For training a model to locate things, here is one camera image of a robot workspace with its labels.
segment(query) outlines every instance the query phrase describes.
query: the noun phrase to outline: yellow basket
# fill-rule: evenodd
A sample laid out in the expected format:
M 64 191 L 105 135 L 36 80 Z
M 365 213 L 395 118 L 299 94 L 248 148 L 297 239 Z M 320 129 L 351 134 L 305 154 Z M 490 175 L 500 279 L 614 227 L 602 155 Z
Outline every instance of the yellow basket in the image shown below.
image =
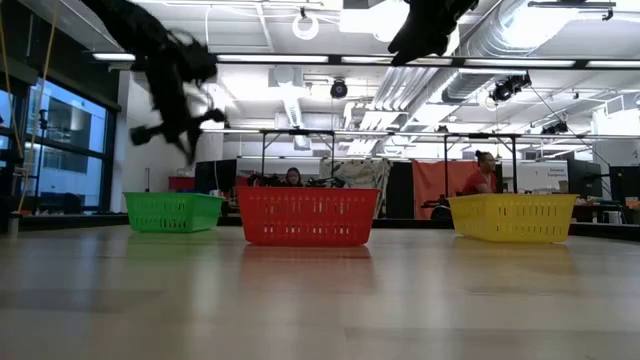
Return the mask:
M 483 194 L 450 198 L 456 231 L 487 241 L 563 242 L 577 195 Z

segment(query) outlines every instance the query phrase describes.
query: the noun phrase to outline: security camera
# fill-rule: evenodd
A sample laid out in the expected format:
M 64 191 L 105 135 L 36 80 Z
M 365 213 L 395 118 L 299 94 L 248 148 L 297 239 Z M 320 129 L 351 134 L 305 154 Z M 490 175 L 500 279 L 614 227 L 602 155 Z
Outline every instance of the security camera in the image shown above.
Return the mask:
M 331 97 L 334 99 L 342 99 L 347 96 L 349 89 L 345 84 L 344 79 L 334 79 L 331 86 Z

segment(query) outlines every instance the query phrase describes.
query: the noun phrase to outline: hanging black fabric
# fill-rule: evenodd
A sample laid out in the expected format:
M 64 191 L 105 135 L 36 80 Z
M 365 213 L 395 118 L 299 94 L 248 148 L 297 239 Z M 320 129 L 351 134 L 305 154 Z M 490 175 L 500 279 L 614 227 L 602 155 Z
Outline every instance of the hanging black fabric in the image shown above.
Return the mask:
M 388 219 L 413 219 L 413 173 L 411 163 L 393 163 L 387 183 Z

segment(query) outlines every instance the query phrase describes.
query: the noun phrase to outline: wooden floor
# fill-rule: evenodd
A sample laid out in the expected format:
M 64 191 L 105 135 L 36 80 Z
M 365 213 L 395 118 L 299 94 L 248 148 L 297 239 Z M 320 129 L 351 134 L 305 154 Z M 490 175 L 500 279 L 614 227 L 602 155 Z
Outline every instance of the wooden floor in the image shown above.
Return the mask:
M 0 359 L 640 359 L 640 244 L 25 233 L 0 242 Z

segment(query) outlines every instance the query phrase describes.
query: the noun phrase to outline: green basket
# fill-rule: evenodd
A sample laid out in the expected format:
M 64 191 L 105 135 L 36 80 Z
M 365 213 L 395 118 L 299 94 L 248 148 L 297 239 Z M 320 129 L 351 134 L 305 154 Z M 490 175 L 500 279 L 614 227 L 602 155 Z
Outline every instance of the green basket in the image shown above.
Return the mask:
M 221 197 L 188 193 L 126 193 L 129 223 L 139 232 L 181 232 L 215 227 Z

